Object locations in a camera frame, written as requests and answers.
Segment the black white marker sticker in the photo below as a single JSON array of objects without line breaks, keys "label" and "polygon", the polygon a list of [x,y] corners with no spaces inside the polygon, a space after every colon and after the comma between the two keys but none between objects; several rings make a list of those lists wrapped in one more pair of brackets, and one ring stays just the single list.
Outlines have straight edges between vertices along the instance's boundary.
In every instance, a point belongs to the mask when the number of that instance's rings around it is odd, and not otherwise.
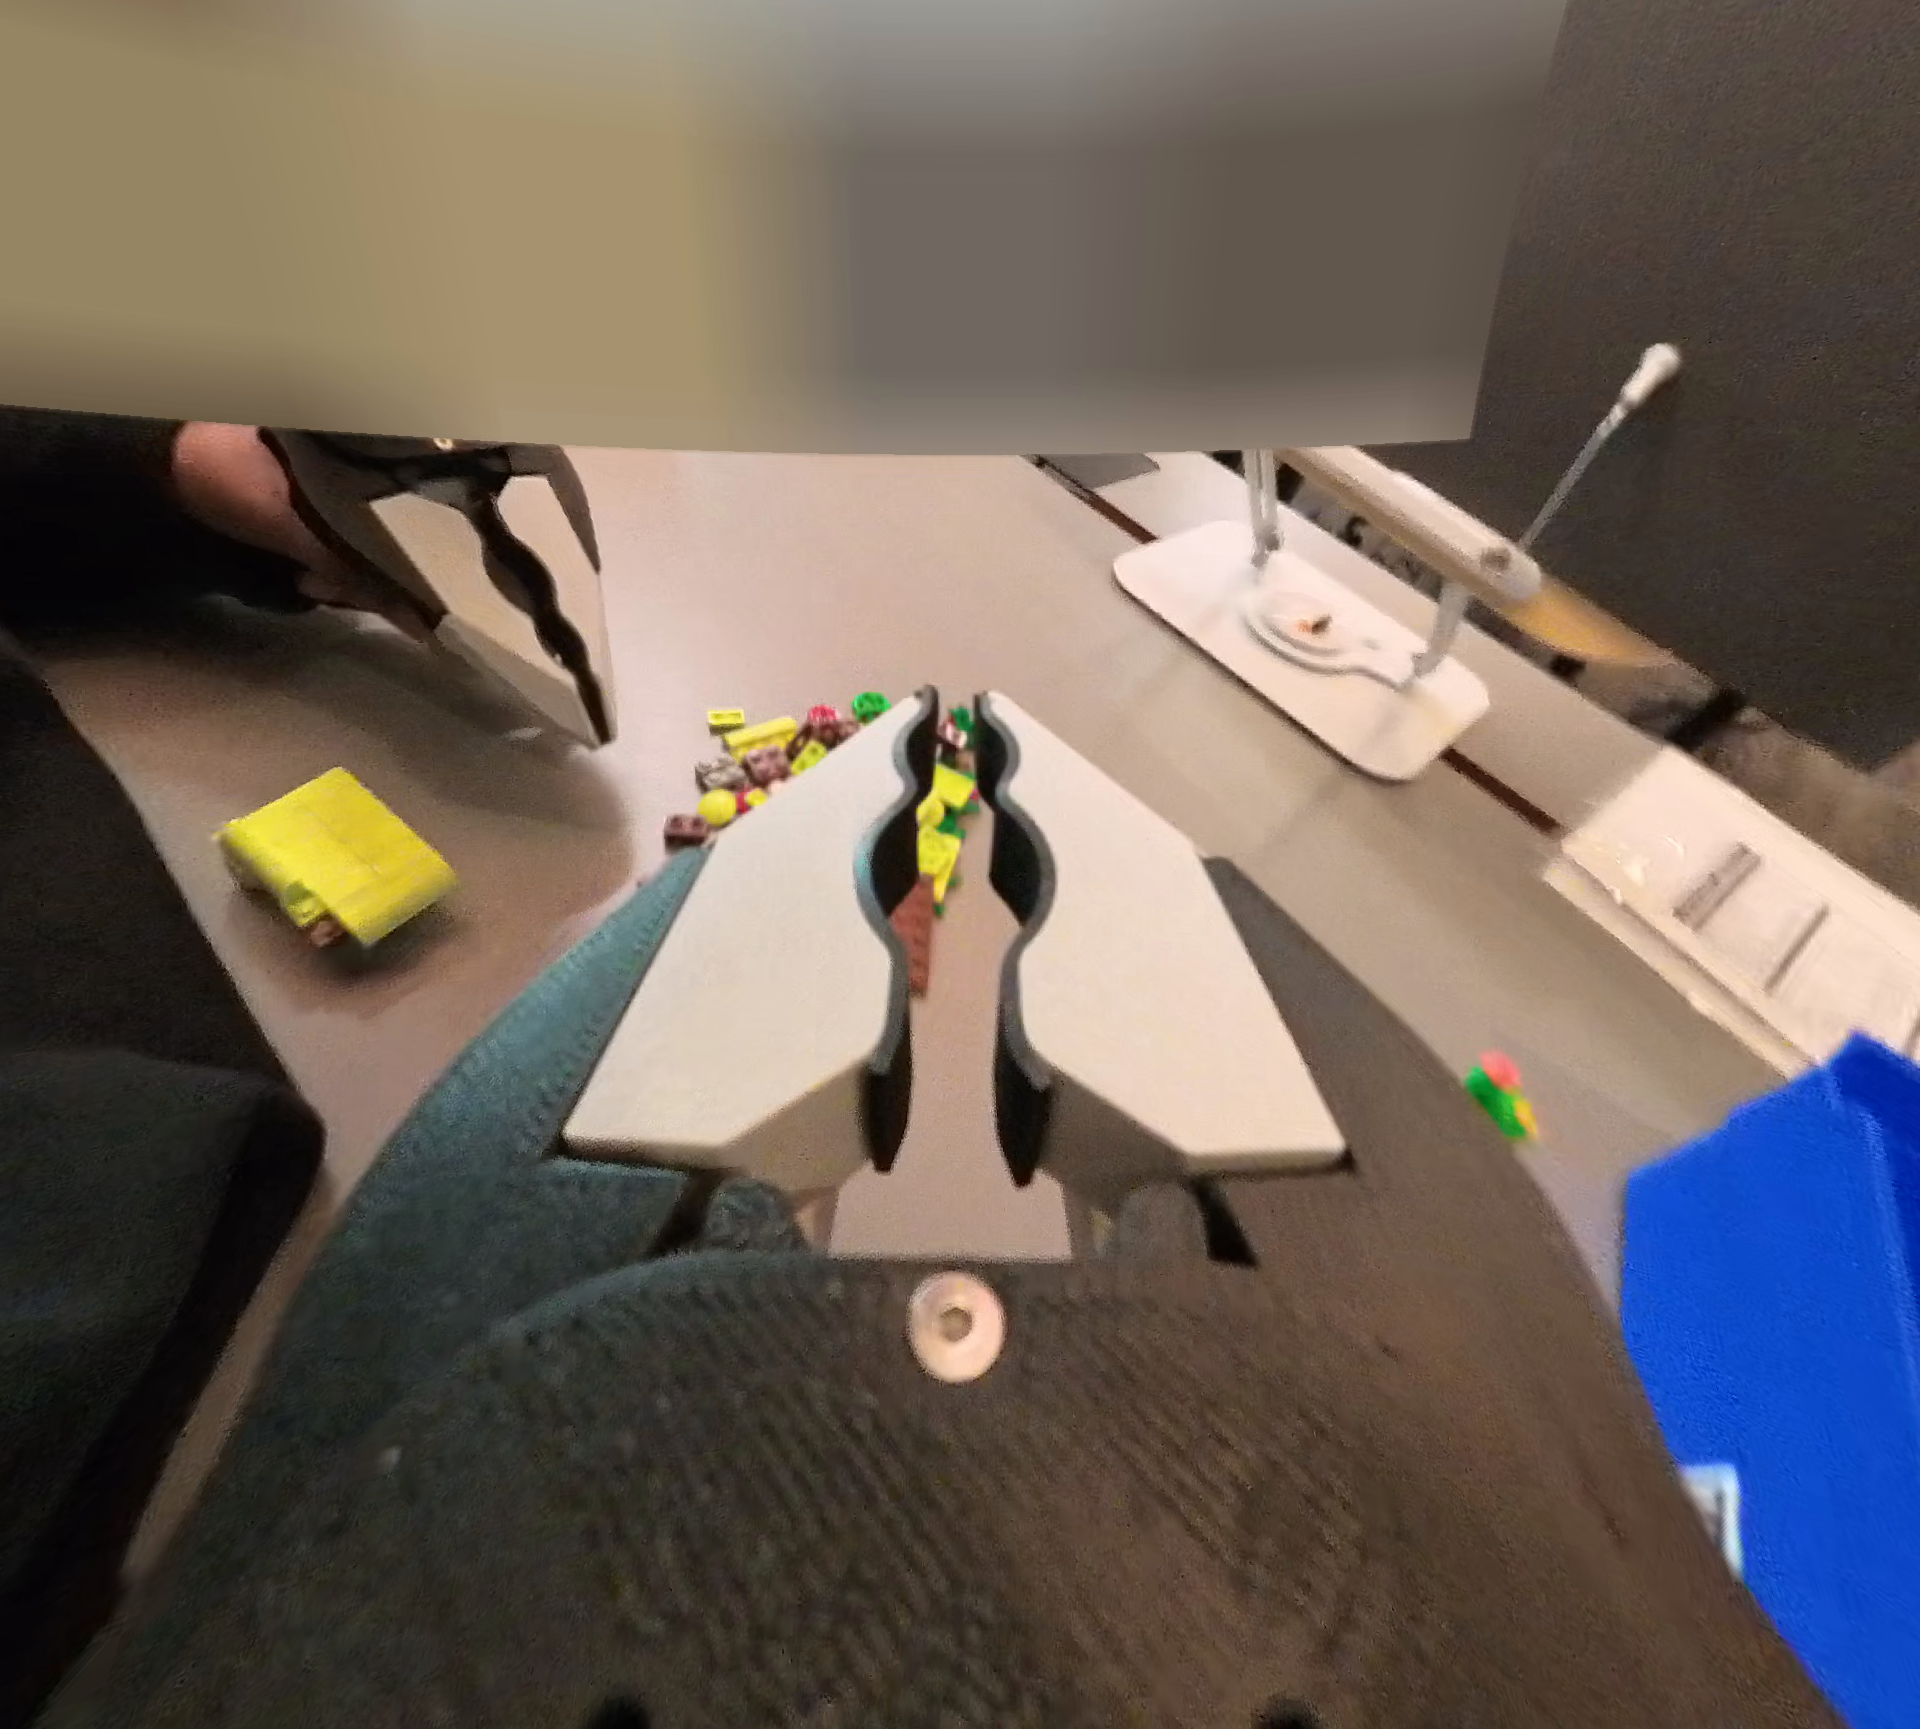
[{"label": "black white marker sticker", "polygon": [[1676,1473],[1728,1569],[1746,1583],[1742,1470],[1716,1459],[1676,1466]]}]

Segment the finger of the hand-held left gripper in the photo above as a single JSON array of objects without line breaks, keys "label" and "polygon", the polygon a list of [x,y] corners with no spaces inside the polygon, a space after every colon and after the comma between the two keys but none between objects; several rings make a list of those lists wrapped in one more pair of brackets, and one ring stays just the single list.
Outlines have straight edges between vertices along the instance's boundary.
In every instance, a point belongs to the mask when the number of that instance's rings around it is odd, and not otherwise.
[{"label": "finger of the hand-held left gripper", "polygon": [[488,569],[476,523],[418,494],[383,497],[370,508],[439,600],[439,645],[514,694],[551,731],[595,744],[588,694],[573,669],[547,652],[537,616]]},{"label": "finger of the hand-held left gripper", "polygon": [[617,736],[617,701],[599,555],[582,540],[566,492],[547,474],[516,474],[501,494],[501,516],[519,546],[539,555],[557,610],[568,633],[582,640],[584,683],[592,692],[588,701],[599,713],[599,739],[612,742]]}]

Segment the laminated paper sheet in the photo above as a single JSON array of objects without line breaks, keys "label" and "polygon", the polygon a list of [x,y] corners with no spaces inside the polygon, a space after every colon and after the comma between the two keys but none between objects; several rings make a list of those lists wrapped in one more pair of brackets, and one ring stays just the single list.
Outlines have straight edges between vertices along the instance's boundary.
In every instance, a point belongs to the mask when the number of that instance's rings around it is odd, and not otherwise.
[{"label": "laminated paper sheet", "polygon": [[1919,911],[1691,755],[1569,824],[1548,885],[1781,1076],[1867,1037],[1919,1061]]}]

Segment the black monitor screen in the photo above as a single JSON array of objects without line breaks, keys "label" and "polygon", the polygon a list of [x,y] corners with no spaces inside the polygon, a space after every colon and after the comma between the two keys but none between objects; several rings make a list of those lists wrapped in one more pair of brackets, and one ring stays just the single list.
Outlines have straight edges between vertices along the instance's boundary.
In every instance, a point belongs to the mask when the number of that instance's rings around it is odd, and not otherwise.
[{"label": "black monitor screen", "polygon": [[1569,0],[1464,443],[1523,530],[1648,345],[1680,377],[1549,575],[1872,773],[1919,739],[1919,0]]}]

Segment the white monitor stand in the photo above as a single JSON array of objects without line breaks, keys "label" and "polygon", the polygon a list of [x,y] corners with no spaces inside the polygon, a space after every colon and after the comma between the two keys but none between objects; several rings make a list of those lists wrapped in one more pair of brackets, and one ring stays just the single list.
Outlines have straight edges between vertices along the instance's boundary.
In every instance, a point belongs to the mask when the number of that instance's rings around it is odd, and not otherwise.
[{"label": "white monitor stand", "polygon": [[[1657,655],[1617,616],[1555,581],[1538,565],[1538,546],[1607,446],[1669,391],[1681,362],[1673,344],[1643,351],[1519,536],[1506,536],[1366,450],[1257,450],[1243,461],[1248,527],[1213,523],[1163,536],[1119,558],[1119,588],[1332,755],[1377,781],[1410,783],[1492,711],[1483,679],[1454,659],[1472,606],[1497,612],[1558,655]],[[1284,470],[1437,578],[1424,628],[1396,621],[1325,562],[1290,554]],[[1321,612],[1337,619],[1340,640],[1297,640],[1294,619]]]}]

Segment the pile of loose toy bricks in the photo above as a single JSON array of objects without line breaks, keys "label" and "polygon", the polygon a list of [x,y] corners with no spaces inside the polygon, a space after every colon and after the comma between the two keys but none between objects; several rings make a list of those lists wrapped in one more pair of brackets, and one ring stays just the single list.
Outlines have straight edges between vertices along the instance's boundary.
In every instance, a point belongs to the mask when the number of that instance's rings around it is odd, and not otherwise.
[{"label": "pile of loose toy bricks", "polygon": [[[893,708],[891,696],[862,692],[845,708],[814,706],[803,717],[773,717],[755,725],[738,708],[709,711],[716,755],[695,769],[696,800],[716,783],[741,790],[738,824],[765,808],[789,781],[877,727]],[[963,846],[981,815],[974,717],[966,708],[935,717],[932,781],[916,808],[916,891],[893,913],[893,929],[907,951],[911,996],[929,992],[932,932],[946,915],[950,891],[961,881]]]}]

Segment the large lime brick assembly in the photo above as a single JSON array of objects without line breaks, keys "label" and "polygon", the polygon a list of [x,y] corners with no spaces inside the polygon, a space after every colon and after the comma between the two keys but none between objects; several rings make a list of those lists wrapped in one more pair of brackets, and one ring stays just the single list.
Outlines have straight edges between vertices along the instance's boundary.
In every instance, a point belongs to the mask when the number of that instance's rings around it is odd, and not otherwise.
[{"label": "large lime brick assembly", "polygon": [[237,888],[319,950],[380,950],[459,888],[443,854],[342,766],[227,821],[215,846]]}]

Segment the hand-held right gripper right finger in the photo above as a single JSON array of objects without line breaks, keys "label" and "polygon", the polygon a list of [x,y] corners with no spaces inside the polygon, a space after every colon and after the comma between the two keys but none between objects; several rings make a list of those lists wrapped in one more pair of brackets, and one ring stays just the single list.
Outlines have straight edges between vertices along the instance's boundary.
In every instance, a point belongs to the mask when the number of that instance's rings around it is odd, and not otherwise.
[{"label": "hand-held right gripper right finger", "polygon": [[1008,694],[974,701],[1001,969],[995,1122],[1020,1188],[1316,1174],[1349,1141],[1200,847]]}]

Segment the person's left hand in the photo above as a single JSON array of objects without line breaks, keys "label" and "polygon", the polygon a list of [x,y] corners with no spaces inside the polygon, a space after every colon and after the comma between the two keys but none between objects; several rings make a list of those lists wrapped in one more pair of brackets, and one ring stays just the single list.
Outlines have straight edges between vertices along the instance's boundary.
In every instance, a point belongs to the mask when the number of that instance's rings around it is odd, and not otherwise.
[{"label": "person's left hand", "polygon": [[347,610],[351,575],[303,526],[288,470],[253,425],[182,422],[173,443],[173,482],[209,530],[282,558],[303,599]]}]

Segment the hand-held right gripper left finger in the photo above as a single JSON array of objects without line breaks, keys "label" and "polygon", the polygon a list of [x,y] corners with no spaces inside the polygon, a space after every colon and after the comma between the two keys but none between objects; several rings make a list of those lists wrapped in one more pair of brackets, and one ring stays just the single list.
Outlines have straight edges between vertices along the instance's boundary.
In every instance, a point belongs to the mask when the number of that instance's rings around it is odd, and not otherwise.
[{"label": "hand-held right gripper left finger", "polygon": [[895,1166],[916,1073],[895,915],[922,885],[937,727],[928,686],[695,856],[568,1153],[779,1191]]}]

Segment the blue plastic bin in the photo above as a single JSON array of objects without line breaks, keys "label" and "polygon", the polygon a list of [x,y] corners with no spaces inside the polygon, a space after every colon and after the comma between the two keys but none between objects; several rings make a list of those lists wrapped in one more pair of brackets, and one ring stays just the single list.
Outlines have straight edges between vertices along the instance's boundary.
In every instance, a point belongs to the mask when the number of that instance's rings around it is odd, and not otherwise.
[{"label": "blue plastic bin", "polygon": [[1742,1470],[1746,1593],[1850,1726],[1919,1724],[1919,1061],[1853,1037],[1632,1170],[1627,1347]]}]

